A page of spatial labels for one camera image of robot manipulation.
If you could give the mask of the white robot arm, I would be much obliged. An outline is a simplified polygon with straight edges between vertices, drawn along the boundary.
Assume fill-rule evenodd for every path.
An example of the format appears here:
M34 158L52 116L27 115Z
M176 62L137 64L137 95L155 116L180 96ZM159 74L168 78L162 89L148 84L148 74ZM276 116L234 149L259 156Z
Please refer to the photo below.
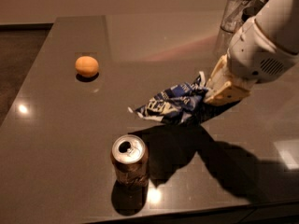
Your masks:
M232 37L206 82L204 102L238 102L254 84L272 82L298 62L299 0L269 0Z

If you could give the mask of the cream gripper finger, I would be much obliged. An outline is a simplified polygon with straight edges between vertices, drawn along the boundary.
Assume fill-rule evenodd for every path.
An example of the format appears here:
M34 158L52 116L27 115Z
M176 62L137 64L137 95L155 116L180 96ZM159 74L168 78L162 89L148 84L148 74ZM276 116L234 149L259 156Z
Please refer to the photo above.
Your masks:
M220 90L231 85L232 73L228 68L228 60L226 55L222 55L216 63L206 87L210 90Z
M226 81L217 89L210 89L204 98L208 105L221 106L238 102L250 95L250 91Z

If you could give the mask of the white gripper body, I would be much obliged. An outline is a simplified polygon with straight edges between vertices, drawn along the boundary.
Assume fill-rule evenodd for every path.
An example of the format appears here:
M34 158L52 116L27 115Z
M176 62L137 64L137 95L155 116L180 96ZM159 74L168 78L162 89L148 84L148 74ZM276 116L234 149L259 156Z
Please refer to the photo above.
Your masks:
M257 83L272 82L298 63L298 55L269 40L254 18L248 19L234 34L227 58L235 76Z

